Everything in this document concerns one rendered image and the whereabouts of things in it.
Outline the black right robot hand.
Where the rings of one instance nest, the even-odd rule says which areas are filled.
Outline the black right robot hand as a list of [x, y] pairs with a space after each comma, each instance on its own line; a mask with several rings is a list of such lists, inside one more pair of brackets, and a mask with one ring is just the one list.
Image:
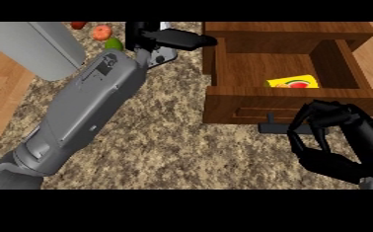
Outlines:
[[[308, 148], [297, 134], [304, 121], [310, 124], [320, 149]], [[360, 162], [353, 162], [330, 151], [325, 136], [330, 126], [339, 126]], [[304, 104], [291, 123], [288, 136], [292, 151], [308, 171], [356, 185], [363, 178], [373, 177], [373, 117], [356, 105], [320, 100]]]

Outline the brown wooden drawer box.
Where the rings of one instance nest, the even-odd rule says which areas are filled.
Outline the brown wooden drawer box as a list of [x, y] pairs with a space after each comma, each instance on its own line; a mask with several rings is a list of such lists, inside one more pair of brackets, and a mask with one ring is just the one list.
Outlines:
[[311, 75], [322, 88], [372, 88], [344, 39], [323, 40], [307, 54], [229, 53], [226, 41], [220, 41], [214, 85], [263, 87], [267, 80], [301, 75]]

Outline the brown wooden cabinet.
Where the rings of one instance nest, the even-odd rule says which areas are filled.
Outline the brown wooden cabinet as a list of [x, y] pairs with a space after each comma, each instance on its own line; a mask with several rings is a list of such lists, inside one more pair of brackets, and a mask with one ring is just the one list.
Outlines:
[[308, 55], [323, 40], [345, 40], [354, 51], [373, 38], [373, 26], [367, 22], [204, 22], [202, 33], [226, 40], [229, 53]]

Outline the brown wooden drawer front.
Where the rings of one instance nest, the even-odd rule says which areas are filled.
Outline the brown wooden drawer front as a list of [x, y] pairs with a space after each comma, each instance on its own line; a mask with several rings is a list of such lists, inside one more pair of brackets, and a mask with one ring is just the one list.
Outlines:
[[255, 124], [274, 115], [274, 121], [291, 123], [298, 110], [313, 100], [356, 104], [373, 116], [372, 89], [291, 89], [208, 86], [204, 123]]

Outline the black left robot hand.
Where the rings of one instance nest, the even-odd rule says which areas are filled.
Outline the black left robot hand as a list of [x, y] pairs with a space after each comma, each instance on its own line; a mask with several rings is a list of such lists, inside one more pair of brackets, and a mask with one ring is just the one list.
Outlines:
[[143, 48], [152, 52], [161, 46], [193, 51], [201, 47], [215, 45], [214, 37], [176, 29], [162, 30], [159, 22], [126, 23], [126, 48], [131, 51]]

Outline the pale grey appliance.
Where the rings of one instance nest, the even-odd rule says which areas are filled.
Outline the pale grey appliance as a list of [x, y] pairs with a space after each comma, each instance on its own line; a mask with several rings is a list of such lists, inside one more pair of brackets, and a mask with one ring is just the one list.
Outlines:
[[0, 22], [0, 51], [47, 81], [70, 76], [86, 58], [62, 22]]

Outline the orange peach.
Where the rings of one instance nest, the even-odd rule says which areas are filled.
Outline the orange peach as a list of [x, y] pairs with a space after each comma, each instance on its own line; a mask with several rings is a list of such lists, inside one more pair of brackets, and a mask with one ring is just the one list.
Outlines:
[[112, 35], [111, 27], [106, 25], [96, 26], [92, 31], [92, 36], [96, 40], [108, 40]]

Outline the yellow fruit-print box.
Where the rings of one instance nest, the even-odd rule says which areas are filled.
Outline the yellow fruit-print box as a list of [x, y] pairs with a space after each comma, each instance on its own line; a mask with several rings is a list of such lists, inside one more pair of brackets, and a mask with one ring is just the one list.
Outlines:
[[266, 87], [272, 88], [317, 88], [319, 84], [311, 75], [300, 75], [277, 79], [270, 79], [264, 82]]

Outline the green fruit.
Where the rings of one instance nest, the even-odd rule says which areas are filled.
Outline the green fruit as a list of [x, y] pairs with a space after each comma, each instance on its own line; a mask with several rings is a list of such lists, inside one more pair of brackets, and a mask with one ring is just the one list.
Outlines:
[[105, 48], [115, 48], [118, 50], [123, 50], [124, 44], [118, 38], [111, 38], [105, 43]]

